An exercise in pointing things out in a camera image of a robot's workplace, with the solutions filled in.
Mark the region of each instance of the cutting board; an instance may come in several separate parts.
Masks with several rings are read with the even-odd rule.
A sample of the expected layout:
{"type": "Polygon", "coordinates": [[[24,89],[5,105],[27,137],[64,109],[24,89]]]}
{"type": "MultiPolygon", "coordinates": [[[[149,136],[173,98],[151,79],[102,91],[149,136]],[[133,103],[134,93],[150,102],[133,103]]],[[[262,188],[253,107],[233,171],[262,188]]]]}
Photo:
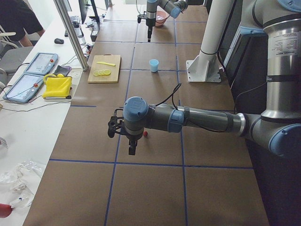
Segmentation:
{"type": "Polygon", "coordinates": [[[95,55],[91,66],[88,83],[117,83],[120,69],[120,55],[95,55]],[[98,64],[98,61],[116,64],[116,66],[109,66],[98,64]],[[110,75],[94,76],[94,71],[109,69],[110,75]]]}

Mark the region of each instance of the bowl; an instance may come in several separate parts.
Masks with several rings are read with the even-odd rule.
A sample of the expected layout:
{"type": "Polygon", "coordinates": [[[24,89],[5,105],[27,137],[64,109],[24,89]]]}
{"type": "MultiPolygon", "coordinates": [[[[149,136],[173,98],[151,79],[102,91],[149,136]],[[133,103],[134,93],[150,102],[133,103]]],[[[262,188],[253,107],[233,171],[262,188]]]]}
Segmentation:
{"type": "Polygon", "coordinates": [[[156,27],[162,26],[168,18],[168,14],[165,11],[157,11],[156,15],[156,27]]]}

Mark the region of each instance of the black cloth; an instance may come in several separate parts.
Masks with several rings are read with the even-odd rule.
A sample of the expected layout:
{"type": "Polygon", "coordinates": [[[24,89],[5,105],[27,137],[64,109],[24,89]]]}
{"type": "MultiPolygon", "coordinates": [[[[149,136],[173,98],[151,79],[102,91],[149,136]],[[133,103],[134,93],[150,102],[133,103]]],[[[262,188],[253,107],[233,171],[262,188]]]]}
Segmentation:
{"type": "Polygon", "coordinates": [[[28,34],[43,30],[34,12],[23,0],[0,0],[0,25],[5,32],[16,32],[10,36],[12,41],[19,41],[28,34]]]}

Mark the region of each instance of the label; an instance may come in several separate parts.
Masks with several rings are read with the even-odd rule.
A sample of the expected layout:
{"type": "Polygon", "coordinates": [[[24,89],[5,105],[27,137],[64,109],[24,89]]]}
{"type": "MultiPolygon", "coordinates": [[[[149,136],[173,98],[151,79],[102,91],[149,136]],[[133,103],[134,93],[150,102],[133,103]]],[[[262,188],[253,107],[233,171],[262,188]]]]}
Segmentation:
{"type": "Polygon", "coordinates": [[[301,32],[269,38],[268,59],[295,55],[301,55],[301,32]]]}
{"type": "Polygon", "coordinates": [[[0,146],[5,147],[6,149],[8,149],[8,144],[6,143],[6,140],[3,139],[2,137],[0,137],[0,146]]]}

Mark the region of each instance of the table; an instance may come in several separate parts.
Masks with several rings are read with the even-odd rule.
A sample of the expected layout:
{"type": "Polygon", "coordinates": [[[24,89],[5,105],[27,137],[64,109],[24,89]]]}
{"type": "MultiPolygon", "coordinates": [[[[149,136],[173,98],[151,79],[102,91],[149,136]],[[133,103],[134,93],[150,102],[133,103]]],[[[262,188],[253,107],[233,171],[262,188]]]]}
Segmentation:
{"type": "Polygon", "coordinates": [[[24,226],[269,225],[244,139],[198,128],[148,130],[129,156],[126,137],[107,136],[110,116],[127,98],[155,104],[179,82],[179,104],[233,109],[225,78],[187,82],[185,60],[199,52],[206,9],[190,6],[169,18],[154,28],[152,43],[135,5],[108,11],[88,64],[95,55],[121,55],[119,82],[88,84],[89,71],[82,74],[24,226]],[[157,73],[149,70],[152,58],[160,61],[157,73]]]}
{"type": "MultiPolygon", "coordinates": [[[[90,31],[83,28],[83,32],[85,33],[86,42],[92,44],[90,31]]],[[[30,62],[38,52],[57,53],[59,59],[56,65],[68,62],[75,56],[75,52],[69,38],[64,37],[64,33],[65,28],[60,18],[54,20],[24,63],[30,62]],[[64,39],[64,44],[55,44],[55,38],[64,39]]],[[[71,95],[74,96],[82,74],[82,68],[78,60],[74,60],[68,65],[72,67],[69,75],[73,77],[71,95]]],[[[10,85],[21,76],[25,68],[26,65],[20,67],[9,82],[10,85]]],[[[37,96],[40,96],[45,89],[46,87],[43,86],[37,96]]],[[[42,97],[39,97],[32,103],[24,105],[13,104],[8,101],[1,101],[0,103],[4,108],[15,111],[29,110],[53,104],[30,112],[0,110],[0,137],[4,138],[9,146],[8,151],[4,147],[0,147],[0,174],[11,172],[17,164],[27,160],[33,160],[41,165],[46,165],[70,107],[70,102],[68,100],[61,100],[58,103],[57,100],[44,100],[42,97]]],[[[36,181],[36,183],[34,187],[38,186],[39,181],[36,181]]],[[[13,197],[14,195],[7,196],[7,194],[0,193],[0,203],[9,203],[13,197]]],[[[29,207],[23,209],[16,208],[9,217],[0,219],[0,225],[22,225],[28,211],[29,207]]]]}

